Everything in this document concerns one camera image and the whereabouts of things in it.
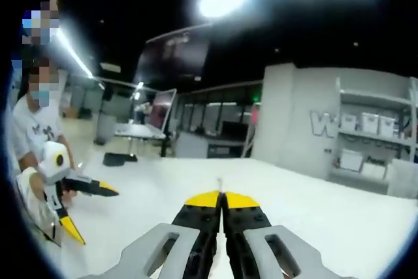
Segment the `black ceiling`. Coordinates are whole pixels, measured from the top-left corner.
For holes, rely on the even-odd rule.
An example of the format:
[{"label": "black ceiling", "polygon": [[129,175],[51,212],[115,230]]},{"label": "black ceiling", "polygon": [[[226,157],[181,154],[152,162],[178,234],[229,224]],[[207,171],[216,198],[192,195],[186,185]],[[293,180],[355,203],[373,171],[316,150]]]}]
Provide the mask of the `black ceiling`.
[{"label": "black ceiling", "polygon": [[[130,82],[147,39],[207,20],[197,0],[60,0],[63,23],[92,71]],[[214,24],[202,82],[177,82],[190,90],[263,77],[266,64],[337,65],[416,71],[416,0],[254,0]],[[99,62],[121,66],[121,74]],[[156,88],[170,87],[167,82]]]}]

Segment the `hand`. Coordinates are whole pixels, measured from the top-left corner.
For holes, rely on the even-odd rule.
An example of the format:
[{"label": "hand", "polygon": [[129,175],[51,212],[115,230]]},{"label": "hand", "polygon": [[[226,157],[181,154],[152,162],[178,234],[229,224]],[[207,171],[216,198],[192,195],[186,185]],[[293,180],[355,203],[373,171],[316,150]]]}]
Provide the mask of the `hand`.
[{"label": "hand", "polygon": [[[42,176],[39,173],[32,174],[31,178],[29,179],[29,184],[31,186],[33,194],[35,194],[35,197],[40,201],[45,201],[45,198],[44,198],[45,182]],[[65,187],[63,186],[63,195],[61,197],[61,201],[63,201],[64,203],[70,203],[72,198],[75,197],[76,195],[77,195],[76,191],[67,191]]]}]

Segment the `computer screen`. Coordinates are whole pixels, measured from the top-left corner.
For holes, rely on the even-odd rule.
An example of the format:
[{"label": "computer screen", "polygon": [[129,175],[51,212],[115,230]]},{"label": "computer screen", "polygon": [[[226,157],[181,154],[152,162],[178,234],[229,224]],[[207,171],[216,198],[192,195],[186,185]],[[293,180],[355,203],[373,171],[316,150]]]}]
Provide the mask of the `computer screen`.
[{"label": "computer screen", "polygon": [[209,49],[210,25],[188,27],[150,39],[139,58],[134,82],[199,80]]},{"label": "computer screen", "polygon": [[150,125],[164,131],[176,90],[160,91],[155,95],[150,113]]}]

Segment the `gray gripper arm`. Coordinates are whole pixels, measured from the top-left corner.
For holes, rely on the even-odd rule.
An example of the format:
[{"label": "gray gripper arm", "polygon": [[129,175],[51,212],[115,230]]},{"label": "gray gripper arm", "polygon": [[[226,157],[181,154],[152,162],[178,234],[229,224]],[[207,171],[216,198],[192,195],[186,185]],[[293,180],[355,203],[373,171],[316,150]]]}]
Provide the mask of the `gray gripper arm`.
[{"label": "gray gripper arm", "polygon": [[260,279],[283,279],[278,258],[274,255],[267,241],[276,241],[290,268],[295,269],[291,274],[295,279],[355,279],[341,277],[330,271],[322,264],[321,254],[282,225],[262,229],[245,230],[244,236],[251,248]]},{"label": "gray gripper arm", "polygon": [[[159,279],[182,279],[199,232],[197,229],[160,223],[128,245],[116,266],[103,274],[82,279],[150,279],[163,263]],[[175,243],[167,255],[163,248],[169,240],[175,240]]]}]

